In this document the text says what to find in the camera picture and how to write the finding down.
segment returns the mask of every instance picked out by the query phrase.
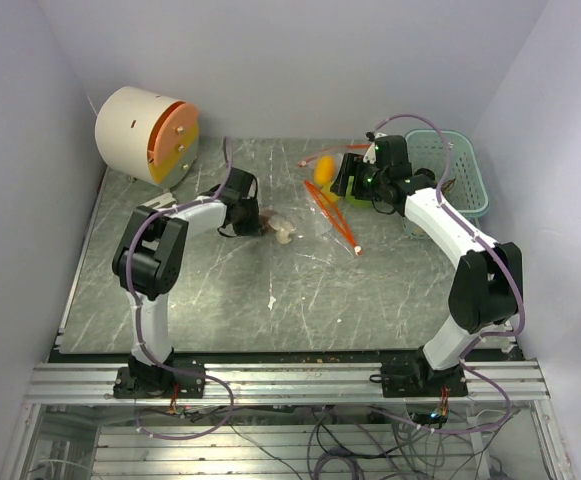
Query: slatted metal surface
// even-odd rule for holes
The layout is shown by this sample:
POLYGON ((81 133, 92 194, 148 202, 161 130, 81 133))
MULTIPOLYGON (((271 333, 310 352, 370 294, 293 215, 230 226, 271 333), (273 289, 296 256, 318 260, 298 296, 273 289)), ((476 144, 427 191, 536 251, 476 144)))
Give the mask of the slatted metal surface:
MULTIPOLYGON (((548 398, 543 375, 534 361, 471 362, 481 374, 496 381, 513 400, 548 398)), ((117 400, 112 397, 118 364, 41 364, 35 368, 26 400, 42 404, 167 405, 169 399, 117 400)), ((378 363, 341 364, 213 364, 207 373, 230 385, 237 404, 325 405, 403 403, 384 399, 381 386, 371 383, 379 373, 378 363)), ((453 402, 499 401, 499 392, 489 383, 467 374, 469 398, 453 402)), ((409 402, 437 402, 438 398, 409 398, 409 402)), ((188 405, 225 405, 226 391, 218 384, 206 385, 202 399, 188 405)))
MULTIPOLYGON (((390 425, 363 425, 383 449, 396 445, 390 425)), ((154 427, 155 433, 166 435, 190 435, 207 427, 154 427)), ((107 480, 290 480, 297 476, 283 463, 271 459, 249 440, 258 443, 272 455, 290 464, 308 480, 307 444, 313 425, 284 426, 236 426, 244 437, 230 427, 222 427, 212 435, 187 441, 172 441, 138 435, 134 427, 108 427, 99 436, 94 471, 107 480)), ((341 443, 351 451, 361 454, 376 454, 374 443, 356 425, 331 425, 328 427, 341 443)), ((473 453, 468 442, 456 437, 431 436, 427 449, 424 440, 415 444, 417 454, 430 464, 437 458, 440 438, 445 456, 443 466, 435 470, 436 479, 447 479, 473 453)), ((333 439, 321 431, 321 442, 326 448, 335 445, 333 439)), ((322 451, 313 439, 310 451, 311 466, 322 451)), ((403 457, 393 459, 396 465, 408 471, 403 457)), ((422 471, 426 466, 420 459, 412 461, 422 471)), ((394 467, 385 458, 358 460, 367 480, 378 480, 390 473, 394 467)), ((454 477, 456 480, 475 476, 476 463, 471 460, 454 477)), ((321 480, 347 480, 348 470, 340 461, 330 462, 321 475, 321 480)))

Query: orange wire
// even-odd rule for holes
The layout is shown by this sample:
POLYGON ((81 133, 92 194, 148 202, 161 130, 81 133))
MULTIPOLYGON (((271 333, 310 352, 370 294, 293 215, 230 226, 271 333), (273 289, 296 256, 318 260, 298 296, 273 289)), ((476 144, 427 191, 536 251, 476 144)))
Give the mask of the orange wire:
MULTIPOLYGON (((310 192, 310 195, 312 195, 312 198, 314 198, 314 201, 317 202, 317 205, 319 205, 323 211, 324 215, 328 220, 330 220, 330 223, 337 229, 343 238, 348 241, 353 249, 359 247, 359 244, 357 244, 357 241, 354 238, 352 230, 350 230, 350 226, 343 218, 339 208, 337 208, 337 206, 319 189, 319 187, 309 182, 308 180, 305 180, 303 183, 308 192, 310 192)), ((361 250, 359 250, 359 252, 355 251, 356 255, 361 255, 362 253, 363 252, 361 250)))
POLYGON ((310 155, 309 157, 305 157, 304 159, 302 159, 299 162, 299 167, 307 166, 308 163, 316 160, 322 153, 326 153, 326 152, 329 152, 331 150, 339 150, 339 149, 343 149, 343 148, 347 148, 350 150, 361 150, 361 149, 370 148, 370 144, 369 143, 362 143, 359 145, 338 145, 338 146, 334 146, 334 147, 322 148, 321 150, 314 153, 313 155, 310 155))

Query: floor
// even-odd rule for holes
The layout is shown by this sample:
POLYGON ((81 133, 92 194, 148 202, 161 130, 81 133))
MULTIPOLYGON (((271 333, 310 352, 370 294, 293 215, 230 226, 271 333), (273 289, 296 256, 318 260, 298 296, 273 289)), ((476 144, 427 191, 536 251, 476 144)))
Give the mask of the floor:
MULTIPOLYGON (((177 351, 416 348, 434 336, 448 314, 453 269, 432 241, 405 235, 397 215, 345 202, 342 212, 364 254, 355 257, 338 234, 317 231, 303 186, 311 170, 297 164, 342 142, 349 140, 235 141, 235 166, 257 175, 261 208, 284 214, 297 232, 288 245, 274 236, 226 239, 215 232, 190 240, 170 293, 177 351)), ((173 194, 190 200, 223 175, 220 139, 202 139, 198 160, 173 194)), ((161 193, 109 172, 77 272, 63 353, 130 350, 130 309, 111 262, 132 210, 161 193)))

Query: lime green object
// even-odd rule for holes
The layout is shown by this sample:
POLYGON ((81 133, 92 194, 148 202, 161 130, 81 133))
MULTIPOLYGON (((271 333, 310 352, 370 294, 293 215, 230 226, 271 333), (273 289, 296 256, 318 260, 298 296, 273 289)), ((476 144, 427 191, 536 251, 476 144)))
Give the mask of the lime green object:
POLYGON ((350 177, 348 181, 348 189, 346 190, 346 202, 348 202, 353 207, 368 208, 372 206, 372 202, 369 200, 357 200, 352 196, 352 185, 354 185, 354 177, 350 177))

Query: white cylindrical container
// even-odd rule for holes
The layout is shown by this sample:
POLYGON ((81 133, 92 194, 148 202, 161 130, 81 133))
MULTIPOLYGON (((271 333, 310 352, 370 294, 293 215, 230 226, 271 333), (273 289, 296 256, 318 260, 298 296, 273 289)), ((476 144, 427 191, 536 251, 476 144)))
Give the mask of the white cylindrical container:
POLYGON ((198 117, 191 103, 123 87, 101 107, 95 140, 110 168, 170 188, 197 156, 198 117))

